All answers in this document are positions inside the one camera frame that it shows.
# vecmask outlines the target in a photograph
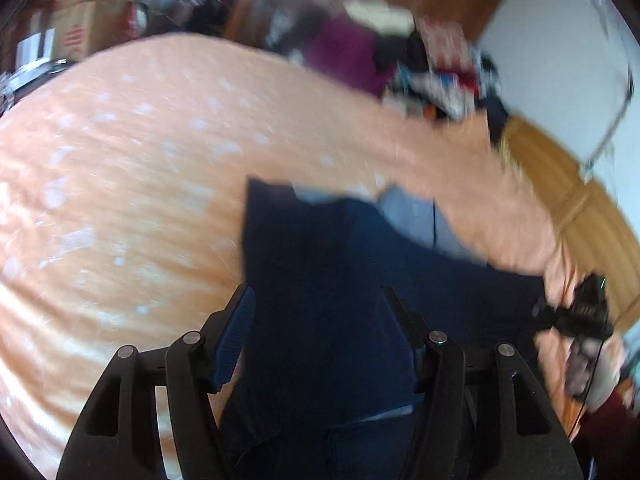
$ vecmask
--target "black cable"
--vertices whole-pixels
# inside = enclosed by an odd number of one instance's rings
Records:
[[[578,421],[580,421],[580,417],[582,416],[582,412],[584,411],[584,405],[587,402],[587,397],[589,397],[589,392],[591,391],[591,385],[593,384],[593,377],[596,375],[596,368],[598,367],[598,361],[600,360],[600,353],[602,352],[602,347],[604,346],[604,341],[600,343],[600,349],[598,350],[598,355],[596,357],[596,362],[593,365],[593,372],[591,372],[591,377],[589,378],[589,384],[587,385],[587,389],[585,390],[584,400],[582,401],[582,406],[580,407],[580,411],[578,412],[578,416],[575,418],[574,425],[569,432],[569,437],[574,434],[575,427],[578,425]]]

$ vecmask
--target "pile of clothes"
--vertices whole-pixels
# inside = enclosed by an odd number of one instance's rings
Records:
[[[238,478],[398,476],[422,396],[382,286],[463,346],[514,345],[543,383],[530,322],[542,277],[488,266],[433,202],[251,180],[242,252],[256,311],[220,423]]]
[[[461,121],[495,95],[497,70],[453,22],[414,19],[383,0],[351,0],[344,12],[308,4],[277,11],[267,48],[364,90],[408,114]]]

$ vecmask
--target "peach fabric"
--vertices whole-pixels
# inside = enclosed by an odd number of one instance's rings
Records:
[[[53,479],[116,349],[167,346],[225,306],[247,175],[366,196],[397,182],[434,198],[494,266],[544,274],[549,299],[567,300],[574,262],[487,139],[484,116],[436,130],[186,34],[108,50],[38,89],[0,119],[0,412],[18,443]],[[566,353],[540,337],[561,416]],[[159,422],[178,478],[162,403]]]

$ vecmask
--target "dark blue cloth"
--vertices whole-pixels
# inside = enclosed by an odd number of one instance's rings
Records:
[[[418,246],[367,203],[309,205],[291,187],[251,180],[242,250],[245,280],[257,304],[244,373],[221,422],[235,463],[258,452],[258,445],[286,456],[283,440],[300,434],[315,435],[309,438],[316,452],[334,463],[344,455],[341,450],[357,447],[349,433],[355,421],[420,402],[413,393],[412,354],[386,304],[384,285],[431,330],[443,330],[463,346],[509,342],[536,365],[527,320],[544,294],[542,278],[452,260]],[[386,430],[385,424],[362,425],[358,442],[364,442],[367,428],[377,435],[369,434],[377,444],[366,446],[362,464],[384,460],[382,442],[388,447],[402,440],[403,424],[388,423]],[[327,431],[331,449],[320,452]],[[334,478],[335,472],[296,471],[299,478]]]

